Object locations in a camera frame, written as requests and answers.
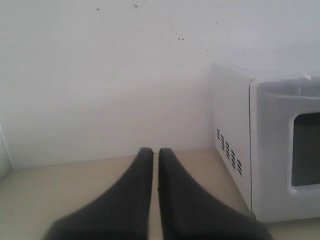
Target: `microwave window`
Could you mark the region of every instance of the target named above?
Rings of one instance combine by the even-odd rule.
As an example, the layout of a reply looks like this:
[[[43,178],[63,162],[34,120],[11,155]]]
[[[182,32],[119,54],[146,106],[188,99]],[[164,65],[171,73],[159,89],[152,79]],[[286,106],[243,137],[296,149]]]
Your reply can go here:
[[[320,184],[320,112],[294,120],[291,184]]]

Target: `microwave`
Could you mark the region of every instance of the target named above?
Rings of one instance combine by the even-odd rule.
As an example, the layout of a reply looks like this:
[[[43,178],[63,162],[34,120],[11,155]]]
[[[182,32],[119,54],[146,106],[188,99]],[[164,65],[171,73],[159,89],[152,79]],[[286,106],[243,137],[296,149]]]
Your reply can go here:
[[[320,217],[320,77],[212,65],[215,147],[261,222]]]

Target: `ventilation slot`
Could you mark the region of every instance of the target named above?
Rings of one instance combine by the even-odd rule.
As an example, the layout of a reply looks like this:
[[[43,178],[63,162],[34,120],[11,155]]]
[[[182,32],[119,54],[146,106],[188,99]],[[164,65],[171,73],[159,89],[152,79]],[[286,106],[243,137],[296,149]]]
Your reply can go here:
[[[225,137],[221,134],[220,130],[216,130],[216,137],[221,142],[221,149],[225,152],[225,156],[231,160],[233,169],[242,177],[242,163],[236,158],[235,152],[232,150],[230,144],[225,140]]]

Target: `white wall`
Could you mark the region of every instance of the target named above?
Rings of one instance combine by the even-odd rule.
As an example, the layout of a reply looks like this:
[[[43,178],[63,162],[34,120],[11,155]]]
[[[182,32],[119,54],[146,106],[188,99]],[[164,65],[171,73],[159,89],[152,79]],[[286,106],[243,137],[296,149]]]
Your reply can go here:
[[[212,146],[210,62],[318,44],[319,9],[299,0],[1,1],[0,123],[13,167]]]
[[[12,172],[7,148],[0,129],[0,181]]]

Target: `beige countertop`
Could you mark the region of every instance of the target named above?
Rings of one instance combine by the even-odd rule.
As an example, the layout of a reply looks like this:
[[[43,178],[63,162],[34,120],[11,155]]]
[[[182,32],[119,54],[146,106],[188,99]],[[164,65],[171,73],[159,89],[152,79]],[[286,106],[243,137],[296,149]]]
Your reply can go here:
[[[154,172],[149,239],[161,240],[158,161]],[[187,171],[212,195],[250,215],[218,153],[177,152]],[[56,219],[94,200],[127,169],[133,157],[18,170],[0,182],[0,239],[40,240]],[[275,240],[319,240],[320,218],[268,224]]]

